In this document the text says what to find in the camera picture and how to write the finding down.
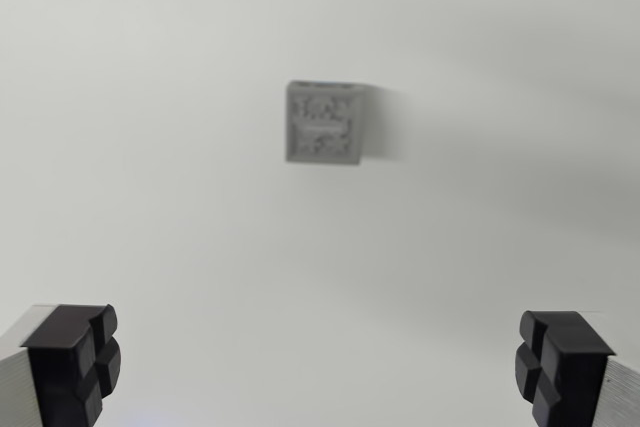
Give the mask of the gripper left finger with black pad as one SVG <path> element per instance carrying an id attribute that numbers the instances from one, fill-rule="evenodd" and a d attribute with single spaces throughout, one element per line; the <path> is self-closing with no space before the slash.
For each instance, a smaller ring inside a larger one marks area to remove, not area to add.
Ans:
<path id="1" fill-rule="evenodd" d="M 1 424 L 88 427 L 116 388 L 113 306 L 31 306 L 1 335 Z"/>

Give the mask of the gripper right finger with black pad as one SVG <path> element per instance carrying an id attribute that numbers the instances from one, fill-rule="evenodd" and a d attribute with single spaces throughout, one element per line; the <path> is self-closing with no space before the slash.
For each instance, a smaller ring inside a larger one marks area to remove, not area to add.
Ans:
<path id="1" fill-rule="evenodd" d="M 598 312 L 531 311 L 515 354 L 520 395 L 539 426 L 639 424 L 639 327 Z"/>

